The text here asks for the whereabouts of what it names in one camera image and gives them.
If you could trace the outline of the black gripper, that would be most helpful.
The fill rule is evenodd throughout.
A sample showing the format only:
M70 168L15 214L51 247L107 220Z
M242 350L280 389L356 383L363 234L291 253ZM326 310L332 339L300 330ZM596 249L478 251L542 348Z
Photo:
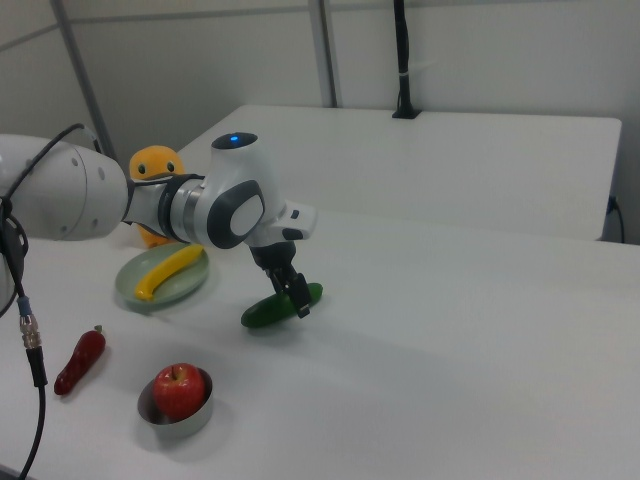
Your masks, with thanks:
M292 241L277 242L268 246L251 247L256 265L271 279L277 293L289 294L290 301L299 318L310 313L311 293L303 274L296 272L292 261L296 246Z

